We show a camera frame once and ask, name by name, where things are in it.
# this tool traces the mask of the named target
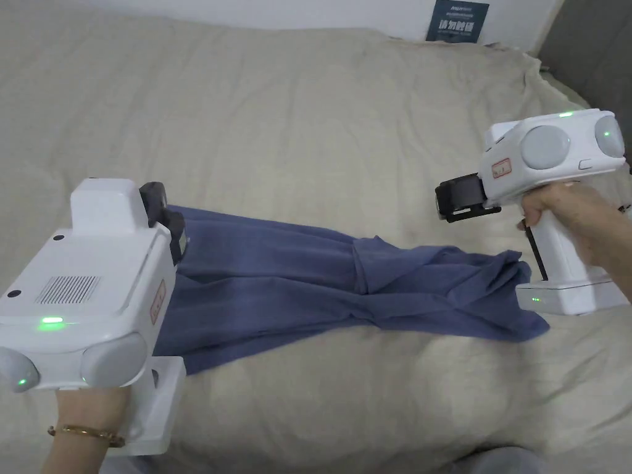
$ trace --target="hand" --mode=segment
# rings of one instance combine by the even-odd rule
[[[557,220],[573,235],[577,253],[587,265],[603,266],[600,237],[612,231],[616,222],[629,225],[614,206],[589,186],[573,183],[554,183],[527,193],[522,199],[525,212],[524,229],[534,226],[542,212],[550,210]]]
[[[130,402],[130,387],[57,390],[58,425],[81,425],[117,434]]]

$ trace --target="blue cloth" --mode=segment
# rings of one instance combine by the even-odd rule
[[[379,237],[172,207],[190,242],[154,355],[188,374],[338,327],[522,342],[549,325],[518,307],[531,271],[451,246],[402,250]]]

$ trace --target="poster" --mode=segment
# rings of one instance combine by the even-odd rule
[[[488,3],[437,0],[426,41],[475,43],[488,9]]]

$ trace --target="gold bracelet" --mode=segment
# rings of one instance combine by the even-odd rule
[[[62,433],[72,433],[81,436],[89,436],[91,438],[98,438],[108,441],[110,443],[110,447],[123,447],[125,446],[125,438],[119,435],[115,435],[114,433],[109,433],[107,431],[94,430],[92,428],[87,428],[84,426],[77,425],[63,425],[61,427]],[[55,436],[57,432],[54,427],[48,428],[48,434],[51,436]]]

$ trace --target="speaker grille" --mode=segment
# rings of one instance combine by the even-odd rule
[[[35,299],[41,305],[80,305],[89,301],[101,277],[59,276],[48,280]]]

